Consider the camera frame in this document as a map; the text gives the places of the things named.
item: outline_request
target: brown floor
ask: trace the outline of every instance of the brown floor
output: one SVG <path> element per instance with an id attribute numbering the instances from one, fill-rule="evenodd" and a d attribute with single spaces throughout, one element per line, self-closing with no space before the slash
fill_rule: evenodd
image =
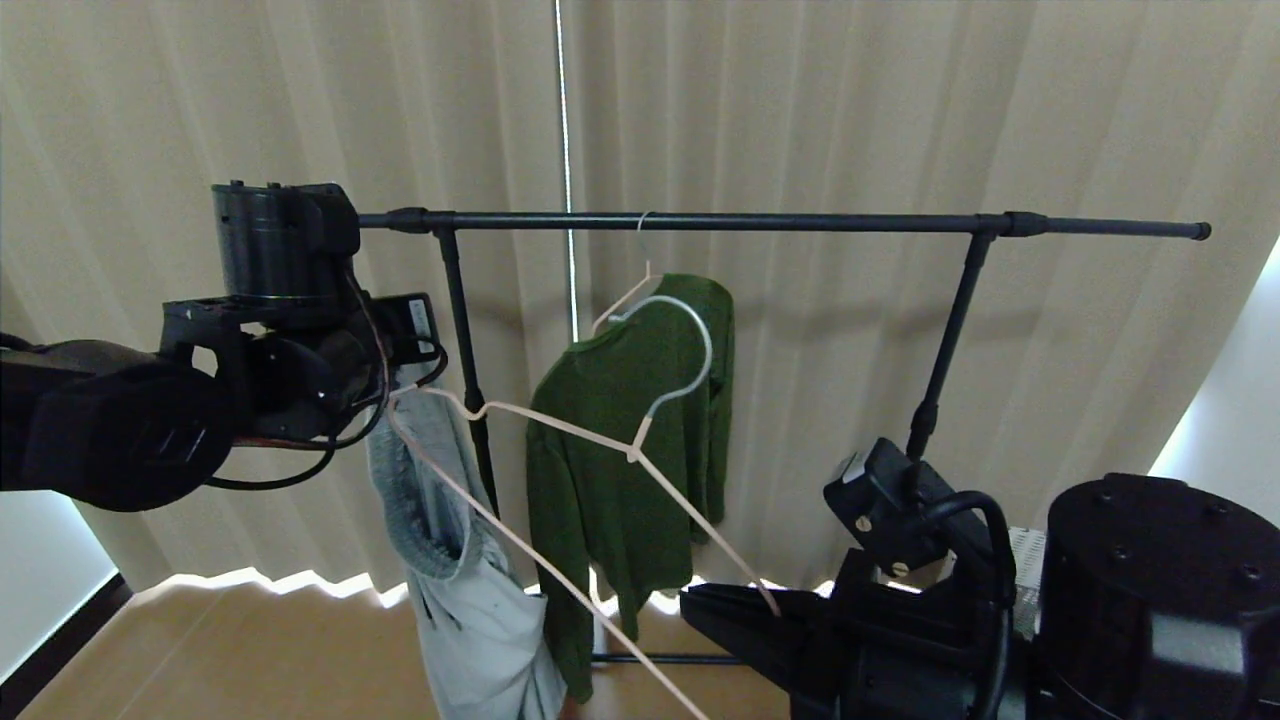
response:
<path id="1" fill-rule="evenodd" d="M 640 646 L 717 648 L 652 609 Z M 746 667 L 664 666 L 709 716 L 786 717 L 786 696 Z M 687 717 L 639 665 L 595 675 L 582 719 Z M 19 720 L 214 717 L 436 717 L 412 609 L 371 592 L 333 598 L 315 587 L 274 594 L 248 583 L 169 587 L 134 597 Z"/>

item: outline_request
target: clothing rack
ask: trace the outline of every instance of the clothing rack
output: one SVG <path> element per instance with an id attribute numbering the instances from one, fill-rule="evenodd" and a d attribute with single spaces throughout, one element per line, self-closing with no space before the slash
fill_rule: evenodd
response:
<path id="1" fill-rule="evenodd" d="M 361 228 L 384 228 L 413 234 L 434 234 L 440 242 L 440 256 L 448 279 L 453 323 L 458 336 L 462 364 L 463 404 L 479 411 L 484 405 L 476 374 L 471 323 L 462 283 L 457 231 L 463 229 L 581 229 L 635 231 L 644 222 L 645 231 L 691 232 L 838 232 L 838 233 L 955 233 L 969 236 L 969 251 L 956 288 L 947 324 L 942 332 L 938 354 L 929 374 L 924 398 L 911 416 L 911 433 L 906 454 L 920 460 L 938 421 L 938 400 L 951 359 L 960 342 L 978 274 L 991 243 L 1000 237 L 1032 237 L 1038 234 L 1107 234 L 1126 237 L 1181 237 L 1204 240 L 1208 223 L 1169 223 L 1146 220 L 1108 220 L 1088 218 L 1051 218 L 1037 213 L 1004 213 L 977 215 L 840 215 L 840 214 L 773 214 L 773 213 L 456 213 L 402 208 L 381 214 L 361 214 Z M 489 452 L 489 427 L 484 418 L 471 423 L 471 441 L 476 448 L 476 465 L 494 515 L 498 495 L 493 479 L 493 456 Z M 653 655 L 654 662 L 667 665 L 739 665 L 727 655 Z M 636 662 L 626 653 L 593 653 L 593 662 Z"/>

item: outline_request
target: curtain fold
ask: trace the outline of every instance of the curtain fold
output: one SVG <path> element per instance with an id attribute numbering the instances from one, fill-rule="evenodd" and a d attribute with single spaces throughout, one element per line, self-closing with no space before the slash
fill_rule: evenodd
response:
<path id="1" fill-rule="evenodd" d="M 545 4 L 6 4 L 3 33 L 4 283 L 40 341 L 154 348 L 161 302 L 221 295 L 209 186 L 230 178 L 337 181 L 364 211 L 563 208 Z M 568 337 L 563 234 L 460 241 L 484 389 L 527 398 Z M 429 292 L 452 338 L 434 238 L 366 232 L 356 272 L 375 295 Z M 495 418 L 492 434 L 518 528 L 524 427 Z M 237 450 L 221 474 L 311 461 Z M 361 448 L 282 492 L 82 511 L 136 589 L 246 565 L 402 575 Z"/>
<path id="2" fill-rule="evenodd" d="M 563 22 L 582 208 L 1213 223 L 992 246 L 927 459 L 1011 523 L 1151 466 L 1280 228 L 1275 4 L 570 0 Z M 580 237 L 591 310 L 645 259 L 733 292 L 727 537 L 776 582 L 829 577 L 850 538 L 820 487 L 905 446 L 966 238 Z M 719 555 L 703 574 L 737 580 Z"/>

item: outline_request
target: green sweater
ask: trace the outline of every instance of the green sweater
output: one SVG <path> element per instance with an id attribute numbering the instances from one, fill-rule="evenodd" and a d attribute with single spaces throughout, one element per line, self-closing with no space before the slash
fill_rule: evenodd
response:
<path id="1" fill-rule="evenodd" d="M 687 302 L 710 331 L 709 380 L 658 409 L 645 455 L 712 523 L 724 516 L 733 377 L 733 299 L 696 275 L 664 275 L 653 295 Z M 630 443 L 659 395 L 689 384 L 705 350 L 684 310 L 655 302 L 576 342 L 534 392 L 532 409 Z M 618 593 L 622 629 L 653 591 L 692 578 L 691 541 L 705 533 L 640 466 L 616 450 L 529 423 L 529 524 L 534 547 L 584 593 L 595 561 Z M 591 615 L 539 570 L 545 637 L 570 694 L 591 697 Z"/>

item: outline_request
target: vertical rack pole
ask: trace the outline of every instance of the vertical rack pole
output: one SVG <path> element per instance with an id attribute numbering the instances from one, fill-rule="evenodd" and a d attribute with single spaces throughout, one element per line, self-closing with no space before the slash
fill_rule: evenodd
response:
<path id="1" fill-rule="evenodd" d="M 956 346 L 960 343 L 960 329 L 969 313 L 969 301 L 973 300 L 973 291 L 978 286 L 978 273 L 982 272 L 982 265 L 987 261 L 987 250 L 993 240 L 996 240 L 996 233 L 989 231 L 975 232 L 969 240 L 964 273 L 960 275 L 960 286 L 956 287 L 951 314 L 947 315 L 947 327 L 942 332 L 942 343 L 938 345 L 938 356 L 933 361 L 929 386 L 924 391 L 924 400 L 920 401 L 911 416 L 911 436 L 906 441 L 906 456 L 913 462 L 919 462 L 924 457 L 924 447 L 929 443 L 929 436 L 938 427 L 938 400 L 942 397 L 942 383 L 947 379 L 951 357 L 955 356 Z"/>
<path id="2" fill-rule="evenodd" d="M 440 241 L 440 256 L 444 259 L 444 274 L 449 283 L 449 305 L 453 309 L 453 328 L 458 336 L 458 355 L 462 360 L 462 402 L 467 410 L 476 413 L 484 405 L 480 392 L 480 379 L 476 375 L 475 348 L 471 346 L 471 322 L 467 319 L 467 296 L 462 290 L 462 263 L 458 254 L 458 236 L 452 227 L 439 228 L 435 237 Z M 471 442 L 476 446 L 476 465 L 480 469 L 480 482 L 484 483 L 489 506 L 497 518 L 498 489 L 493 480 L 493 456 L 489 455 L 489 423 L 485 418 L 471 421 Z"/>

